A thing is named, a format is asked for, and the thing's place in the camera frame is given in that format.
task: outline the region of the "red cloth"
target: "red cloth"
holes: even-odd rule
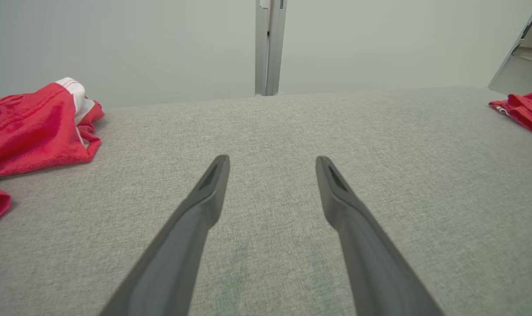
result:
[[[493,101],[489,103],[489,106],[510,116],[521,126],[532,131],[532,92],[525,96],[510,94],[508,100]]]
[[[0,99],[0,176],[89,162],[100,145],[92,123],[104,113],[71,78]],[[11,196],[0,190],[0,216]]]

